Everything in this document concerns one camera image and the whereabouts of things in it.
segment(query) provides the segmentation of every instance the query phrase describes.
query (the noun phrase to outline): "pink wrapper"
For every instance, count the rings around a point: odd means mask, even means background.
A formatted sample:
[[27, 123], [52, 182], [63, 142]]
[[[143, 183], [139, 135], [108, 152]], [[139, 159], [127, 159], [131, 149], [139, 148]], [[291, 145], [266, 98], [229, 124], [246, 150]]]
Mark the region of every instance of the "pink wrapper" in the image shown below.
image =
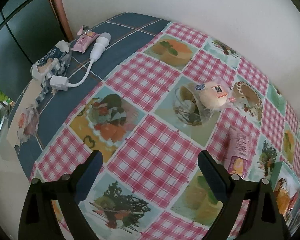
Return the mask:
[[95, 32], [87, 31], [86, 33], [81, 35], [80, 38], [78, 38], [72, 50], [84, 53], [87, 47], [89, 47], [89, 45], [93, 43], [98, 38], [98, 36], [99, 34]]
[[229, 138], [229, 147], [224, 167], [228, 170], [229, 174], [236, 173], [245, 178], [250, 166], [250, 138], [240, 130], [231, 127], [229, 129]]

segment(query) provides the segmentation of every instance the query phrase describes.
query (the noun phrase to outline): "white flexible cable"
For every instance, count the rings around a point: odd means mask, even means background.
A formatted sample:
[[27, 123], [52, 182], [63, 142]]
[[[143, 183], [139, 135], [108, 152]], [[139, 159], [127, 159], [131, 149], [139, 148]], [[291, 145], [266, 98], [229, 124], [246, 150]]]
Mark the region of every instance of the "white flexible cable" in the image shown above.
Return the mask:
[[88, 75], [89, 75], [89, 72], [90, 72], [90, 69], [91, 69], [91, 67], [92, 67], [93, 62], [94, 62], [93, 60], [90, 61], [86, 73], [84, 74], [83, 78], [82, 78], [78, 83], [76, 83], [76, 84], [68, 83], [68, 84], [67, 84], [67, 87], [75, 88], [75, 87], [80, 86], [80, 85], [87, 79], [87, 77], [88, 77]]

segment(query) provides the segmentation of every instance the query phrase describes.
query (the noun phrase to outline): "tablecloth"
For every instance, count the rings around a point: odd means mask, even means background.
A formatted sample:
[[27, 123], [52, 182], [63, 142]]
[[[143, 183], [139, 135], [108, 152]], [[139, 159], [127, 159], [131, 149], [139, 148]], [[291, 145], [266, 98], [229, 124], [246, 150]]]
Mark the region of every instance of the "tablecloth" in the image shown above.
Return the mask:
[[[230, 127], [251, 140], [247, 179], [265, 176], [258, 163], [265, 142], [277, 151], [275, 161], [285, 161], [300, 179], [300, 121], [267, 76], [237, 51], [181, 23], [140, 14], [120, 14], [92, 30], [109, 32], [109, 47], [81, 86], [45, 98], [38, 135], [16, 151], [29, 180], [43, 181], [71, 173], [94, 149], [103, 153], [103, 167], [79, 205], [100, 239], [202, 239], [212, 221], [200, 214], [220, 208], [201, 201], [209, 189], [203, 189], [197, 155], [206, 149], [222, 163]], [[84, 75], [91, 49], [73, 52], [66, 74], [71, 83]], [[258, 107], [232, 106], [201, 125], [179, 119], [177, 89], [215, 76], [233, 90], [244, 87]], [[98, 209], [119, 200], [140, 212]], [[247, 206], [230, 237], [238, 234]]]

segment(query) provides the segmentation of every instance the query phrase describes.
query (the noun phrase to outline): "wall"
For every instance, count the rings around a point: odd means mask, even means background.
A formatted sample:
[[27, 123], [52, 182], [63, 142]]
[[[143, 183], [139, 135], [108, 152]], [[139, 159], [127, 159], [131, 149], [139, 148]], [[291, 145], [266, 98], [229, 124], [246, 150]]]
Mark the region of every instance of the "wall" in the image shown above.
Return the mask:
[[300, 118], [300, 13], [290, 0], [63, 0], [70, 28], [121, 12], [179, 21], [213, 35], [257, 65]]

